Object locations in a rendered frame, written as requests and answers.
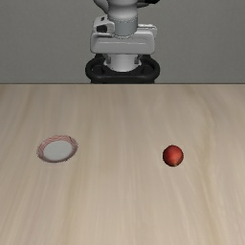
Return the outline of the white plate with red rim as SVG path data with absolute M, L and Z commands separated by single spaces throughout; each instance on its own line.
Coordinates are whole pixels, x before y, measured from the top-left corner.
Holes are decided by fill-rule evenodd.
M 36 150 L 37 157 L 47 163 L 62 163 L 73 157 L 78 143 L 67 135 L 54 135 L 44 140 Z

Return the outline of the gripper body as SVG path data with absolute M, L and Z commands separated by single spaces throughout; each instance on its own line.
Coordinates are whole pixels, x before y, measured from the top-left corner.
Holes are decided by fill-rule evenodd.
M 90 50 L 94 54 L 152 55 L 157 28 L 151 24 L 118 24 L 106 15 L 93 23 Z

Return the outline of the red onion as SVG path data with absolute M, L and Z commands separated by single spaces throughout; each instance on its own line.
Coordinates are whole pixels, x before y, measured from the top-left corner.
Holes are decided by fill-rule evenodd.
M 170 167 L 179 166 L 184 160 L 184 153 L 177 145 L 169 145 L 163 151 L 163 161 Z

